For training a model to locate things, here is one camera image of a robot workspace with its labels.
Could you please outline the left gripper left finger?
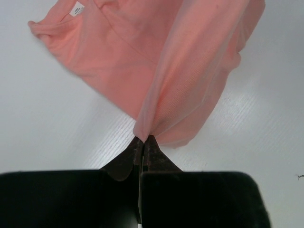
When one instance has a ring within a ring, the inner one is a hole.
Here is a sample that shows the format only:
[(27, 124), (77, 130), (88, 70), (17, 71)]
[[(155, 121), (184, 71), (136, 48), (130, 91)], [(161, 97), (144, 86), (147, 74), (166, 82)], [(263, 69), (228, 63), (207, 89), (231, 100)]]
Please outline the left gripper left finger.
[(100, 169), (1, 174), (1, 227), (137, 227), (142, 151), (143, 142), (133, 138)]

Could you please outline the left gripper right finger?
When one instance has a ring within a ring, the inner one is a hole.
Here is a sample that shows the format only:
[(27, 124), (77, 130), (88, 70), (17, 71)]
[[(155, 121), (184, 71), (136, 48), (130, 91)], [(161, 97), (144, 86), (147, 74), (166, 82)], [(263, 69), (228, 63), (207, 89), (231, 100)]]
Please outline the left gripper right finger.
[(141, 216), (144, 228), (268, 228), (259, 187), (239, 171), (181, 171), (159, 148), (144, 144)]

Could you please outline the pink t shirt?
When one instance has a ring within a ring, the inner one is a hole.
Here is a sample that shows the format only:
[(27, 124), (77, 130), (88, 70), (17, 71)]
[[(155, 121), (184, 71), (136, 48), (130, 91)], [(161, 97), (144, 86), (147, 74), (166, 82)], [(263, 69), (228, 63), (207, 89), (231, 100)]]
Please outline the pink t shirt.
[(215, 108), (263, 0), (59, 0), (28, 26), (69, 71), (135, 121), (188, 144)]

